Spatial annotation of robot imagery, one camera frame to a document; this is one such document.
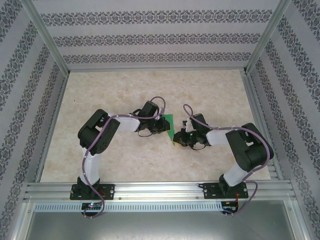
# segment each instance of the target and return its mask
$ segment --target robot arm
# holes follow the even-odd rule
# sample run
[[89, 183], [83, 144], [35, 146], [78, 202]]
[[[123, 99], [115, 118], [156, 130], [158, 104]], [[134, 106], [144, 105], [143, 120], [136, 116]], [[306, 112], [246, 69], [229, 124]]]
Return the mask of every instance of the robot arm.
[[[200, 122], [206, 124], [201, 113], [193, 116]], [[232, 191], [232, 187], [240, 184], [255, 168], [263, 165], [267, 160], [267, 151], [262, 142], [251, 133], [244, 130], [210, 130], [208, 127], [199, 124], [192, 118], [183, 122], [184, 128], [177, 132], [173, 141], [183, 147], [191, 147], [196, 143], [204, 146], [229, 145], [236, 163], [231, 169], [219, 178], [219, 188], [223, 195]], [[267, 144], [270, 151], [270, 159], [274, 157], [271, 146], [263, 138], [261, 133], [252, 123], [242, 126], [258, 134]]]
[[[154, 116], [156, 112], [159, 113], [158, 105], [152, 101], [147, 101], [142, 109], [135, 110], [131, 115], [145, 118]], [[78, 138], [80, 139], [80, 145], [82, 146], [83, 156], [85, 156], [87, 149], [100, 133], [99, 128], [102, 128], [110, 117], [110, 114], [102, 109], [98, 109], [80, 129]], [[109, 146], [115, 133], [123, 131], [139, 132], [144, 129], [148, 129], [151, 134], [159, 134], [170, 130], [170, 123], [162, 116], [154, 119], [137, 119], [133, 117], [118, 116], [111, 119], [100, 139], [86, 157], [84, 169], [86, 177], [91, 185], [94, 186], [95, 184], [99, 184], [99, 166], [102, 153]], [[90, 191], [89, 188], [84, 186], [88, 185], [84, 173], [81, 173], [77, 183]]]

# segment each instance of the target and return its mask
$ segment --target enclosure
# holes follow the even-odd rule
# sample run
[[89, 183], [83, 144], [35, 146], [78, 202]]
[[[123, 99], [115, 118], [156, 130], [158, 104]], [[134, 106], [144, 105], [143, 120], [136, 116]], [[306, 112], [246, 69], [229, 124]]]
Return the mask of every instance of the enclosure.
[[[319, 0], [0, 5], [0, 239], [320, 239]], [[154, 96], [175, 133], [189, 104], [213, 127], [254, 123], [271, 145], [239, 215], [221, 214], [238, 198], [199, 187], [234, 165], [231, 148], [194, 151], [166, 132], [114, 135], [99, 166], [114, 186], [104, 214], [85, 219], [90, 201], [70, 199], [84, 123]]]

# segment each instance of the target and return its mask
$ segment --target black mounting plate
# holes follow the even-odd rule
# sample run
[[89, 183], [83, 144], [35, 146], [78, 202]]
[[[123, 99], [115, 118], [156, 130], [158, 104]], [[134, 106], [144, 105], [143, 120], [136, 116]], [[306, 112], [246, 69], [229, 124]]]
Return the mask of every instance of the black mounting plate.
[[235, 199], [237, 193], [239, 199], [247, 199], [249, 197], [245, 182], [229, 187], [225, 195], [222, 193], [218, 182], [200, 183], [198, 186], [203, 189], [204, 199]]
[[[114, 184], [99, 184], [97, 191], [103, 196], [104, 200], [113, 200], [115, 195]], [[78, 184], [73, 184], [70, 193], [70, 200], [100, 200], [98, 195], [88, 196]]]

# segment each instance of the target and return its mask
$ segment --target metal bar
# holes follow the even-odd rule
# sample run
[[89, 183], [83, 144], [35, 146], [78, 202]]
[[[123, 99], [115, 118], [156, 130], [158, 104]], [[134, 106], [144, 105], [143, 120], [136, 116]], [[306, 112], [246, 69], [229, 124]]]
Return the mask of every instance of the metal bar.
[[297, 200], [284, 200], [295, 240], [310, 240], [310, 235]]
[[[113, 182], [114, 200], [111, 202], [189, 202], [204, 201], [199, 182]], [[290, 180], [257, 180], [258, 191], [254, 200], [296, 199]], [[73, 202], [70, 191], [74, 183], [29, 183], [23, 198], [24, 202]], [[247, 183], [249, 195], [255, 185]], [[215, 199], [231, 201], [232, 199]]]
[[58, 120], [59, 111], [60, 111], [60, 108], [61, 108], [61, 105], [62, 105], [62, 100], [64, 98], [65, 91], [66, 91], [66, 88], [67, 88], [67, 82], [68, 82], [68, 79], [69, 79], [69, 75], [67, 75], [66, 78], [67, 79], [63, 82], [62, 92], [61, 92], [61, 94], [59, 96], [57, 107], [55, 108], [55, 111], [54, 111], [52, 123], [51, 123], [50, 129], [49, 129], [49, 133], [48, 133], [48, 139], [45, 142], [44, 149], [43, 149], [43, 154], [42, 154], [42, 157], [41, 157], [41, 160], [40, 160], [40, 164], [39, 164], [39, 168], [38, 168], [38, 172], [37, 172], [37, 174], [35, 176], [35, 180], [34, 181], [37, 182], [37, 183], [40, 182], [41, 175], [42, 175], [42, 172], [44, 170], [45, 162], [46, 162], [46, 159], [47, 159], [47, 156], [48, 156], [48, 152], [49, 152], [50, 143], [51, 143], [52, 137], [54, 135], [54, 130], [55, 130], [56, 123], [57, 123], [57, 120]]
[[276, 171], [274, 165], [268, 165], [267, 167], [268, 167], [269, 172], [275, 172]]
[[[242, 76], [244, 89], [245, 89], [246, 95], [248, 97], [251, 112], [253, 115], [254, 123], [255, 123], [256, 127], [258, 128], [258, 130], [260, 131], [260, 133], [264, 136], [264, 138], [269, 143], [272, 143], [272, 140], [271, 140], [268, 128], [267, 128], [267, 124], [265, 122], [264, 115], [262, 113], [262, 109], [259, 105], [258, 96], [256, 94], [256, 91], [254, 91], [254, 86], [253, 86], [251, 76], [249, 74], [241, 74], [241, 76]], [[284, 176], [282, 174], [277, 156], [274, 155], [274, 157], [271, 161], [274, 165], [275, 172], [277, 174], [277, 178], [279, 180], [283, 180]]]
[[[35, 213], [80, 213], [80, 202], [38, 202]], [[189, 201], [189, 202], [106, 202], [104, 212], [206, 212], [222, 211], [220, 201]]]
[[270, 171], [270, 178], [273, 178], [273, 179], [277, 179], [278, 178], [278, 175], [275, 171]]
[[238, 66], [177, 66], [177, 67], [124, 67], [124, 68], [81, 68], [72, 69], [71, 73], [96, 73], [96, 72], [142, 72], [142, 71], [203, 71], [203, 70], [243, 70]]
[[256, 44], [250, 58], [248, 64], [246, 66], [247, 73], [251, 73], [252, 69], [255, 67], [256, 62], [258, 61], [262, 51], [264, 50], [267, 42], [269, 41], [273, 31], [276, 29], [277, 24], [279, 23], [282, 15], [285, 13], [289, 3], [291, 0], [280, 0], [278, 5], [276, 6], [270, 21], [268, 22], [266, 28], [264, 29], [258, 43]]
[[35, 7], [33, 0], [21, 0], [21, 3], [31, 18], [33, 24], [41, 35], [44, 43], [48, 47], [50, 53], [53, 55], [54, 60], [58, 64], [59, 68], [63, 72], [63, 75], [66, 76], [69, 74], [69, 68], [66, 61], [64, 60], [62, 54], [60, 53], [54, 39], [50, 35], [49, 30], [47, 29], [42, 17], [40, 16], [37, 8]]
[[28, 234], [31, 218], [35, 209], [35, 203], [23, 202], [18, 219], [14, 225], [11, 240], [25, 240]]

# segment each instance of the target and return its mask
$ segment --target aluminum frame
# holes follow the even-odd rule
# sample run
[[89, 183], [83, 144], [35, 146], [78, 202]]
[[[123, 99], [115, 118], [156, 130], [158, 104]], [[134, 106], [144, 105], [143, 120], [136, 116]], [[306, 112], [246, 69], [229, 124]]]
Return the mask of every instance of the aluminum frame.
[[67, 76], [70, 72], [69, 67], [68, 67], [63, 55], [59, 51], [53, 37], [51, 36], [48, 28], [46, 27], [44, 20], [42, 19], [41, 15], [39, 14], [33, 1], [32, 0], [21, 0], [21, 4], [23, 5], [24, 9], [28, 13], [29, 17], [31, 18], [33, 24], [35, 25], [36, 29], [38, 30], [40, 36], [42, 37], [43, 41], [45, 42], [46, 46], [48, 47], [50, 53], [52, 54], [54, 60], [58, 64], [63, 75]]
[[[252, 116], [254, 119], [254, 123], [256, 124], [257, 129], [260, 131], [260, 133], [264, 136], [264, 138], [269, 142], [272, 143], [271, 136], [269, 134], [267, 124], [265, 122], [262, 109], [260, 105], [258, 104], [258, 96], [256, 94], [255, 88], [253, 86], [253, 81], [249, 74], [247, 74], [245, 71], [240, 71], [244, 90], [248, 97], [248, 102], [251, 108]], [[277, 156], [274, 155], [273, 159], [269, 162], [270, 165], [273, 165], [276, 173], [276, 178], [279, 180], [284, 180], [284, 176], [282, 174], [279, 160], [277, 159]]]
[[[290, 180], [257, 180], [258, 191], [253, 201], [283, 201], [296, 240], [309, 240], [310, 236], [303, 220], [296, 194]], [[218, 181], [186, 181], [186, 182], [104, 182], [115, 184], [115, 203], [161, 203], [161, 202], [215, 202], [232, 201], [234, 199], [204, 199], [200, 183], [218, 183]], [[70, 200], [71, 182], [28, 183], [23, 197], [19, 216], [13, 230], [12, 240], [25, 240], [37, 203], [85, 203], [88, 200]], [[255, 185], [247, 183], [249, 195]]]
[[290, 0], [280, 0], [276, 8], [274, 9], [274, 12], [265, 27], [258, 43], [256, 44], [249, 60], [246, 65], [246, 70], [250, 73], [252, 69], [255, 67], [256, 62], [258, 61], [262, 51], [264, 50], [265, 46], [267, 45], [267, 42], [269, 41], [272, 33], [276, 29], [280, 19], [282, 18], [283, 14], [285, 13], [287, 7], [291, 3]]

